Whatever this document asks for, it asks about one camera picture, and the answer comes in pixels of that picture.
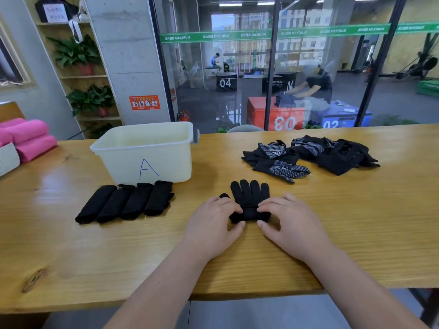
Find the tripod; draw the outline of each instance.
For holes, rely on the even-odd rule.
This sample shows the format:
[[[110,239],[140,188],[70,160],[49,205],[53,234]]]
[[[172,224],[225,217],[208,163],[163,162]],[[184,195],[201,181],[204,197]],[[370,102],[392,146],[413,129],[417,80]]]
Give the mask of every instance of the tripod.
[[[178,85],[177,85],[177,88],[180,86],[181,69],[183,69],[183,74],[187,76],[187,80],[189,81],[189,75],[187,74],[186,66],[184,65],[184,61],[181,60],[181,63],[180,63],[180,73],[178,74]]]

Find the gym floor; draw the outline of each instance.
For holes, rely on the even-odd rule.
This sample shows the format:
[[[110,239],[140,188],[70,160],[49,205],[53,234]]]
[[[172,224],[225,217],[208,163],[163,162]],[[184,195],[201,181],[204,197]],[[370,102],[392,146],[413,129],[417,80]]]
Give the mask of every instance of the gym floor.
[[[365,74],[337,73],[332,100],[359,107],[367,85],[366,77]],[[296,84],[303,80],[298,78]],[[404,119],[423,124],[439,122],[439,98],[416,94],[418,82],[414,77],[402,80],[381,77],[369,104],[370,126],[400,124]],[[244,125],[247,99],[265,96],[261,87],[260,78],[239,79],[238,90],[230,92],[218,92],[214,76],[205,79],[204,88],[190,88],[186,81],[177,88],[178,109],[189,113],[190,121],[202,134],[215,133],[218,127]]]

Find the hand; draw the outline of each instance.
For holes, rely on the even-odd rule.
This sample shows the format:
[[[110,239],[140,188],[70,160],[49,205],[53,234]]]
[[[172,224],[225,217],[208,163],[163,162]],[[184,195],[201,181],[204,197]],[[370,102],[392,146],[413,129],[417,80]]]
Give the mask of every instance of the hand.
[[[323,249],[333,247],[319,218],[304,202],[286,193],[259,203],[259,212],[271,212],[279,218],[277,231],[264,221],[257,221],[264,235],[291,256],[307,263]]]
[[[229,216],[234,212],[242,214],[241,207],[233,200],[211,197],[190,217],[182,243],[189,245],[206,262],[217,257],[244,231],[245,221],[227,230]]]

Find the red warning sign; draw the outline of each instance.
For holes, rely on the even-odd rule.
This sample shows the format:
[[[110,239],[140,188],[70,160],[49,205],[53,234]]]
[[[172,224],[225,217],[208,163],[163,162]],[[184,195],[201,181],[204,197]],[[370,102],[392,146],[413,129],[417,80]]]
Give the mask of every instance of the red warning sign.
[[[158,95],[154,96],[129,96],[129,102],[133,111],[160,110]]]

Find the potted plant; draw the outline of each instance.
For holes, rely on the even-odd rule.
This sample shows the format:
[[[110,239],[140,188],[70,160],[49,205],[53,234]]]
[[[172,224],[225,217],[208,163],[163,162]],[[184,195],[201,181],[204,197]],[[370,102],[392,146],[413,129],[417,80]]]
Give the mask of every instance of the potted plant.
[[[90,132],[90,137],[92,139],[98,139],[100,138],[103,134],[105,134],[106,132],[108,132],[111,128],[113,128],[112,124],[105,124],[103,126],[100,126],[94,130],[92,130]]]
[[[60,67],[77,65],[84,75],[91,76],[94,74],[93,64],[100,63],[101,56],[96,43],[88,34],[79,44],[75,42],[73,37],[70,37],[70,39],[47,37],[47,39],[58,48],[55,61]]]
[[[66,98],[72,105],[73,116],[91,111],[97,112],[100,117],[107,117],[108,109],[115,104],[113,93],[108,85],[99,88],[93,84],[86,92],[75,89]]]

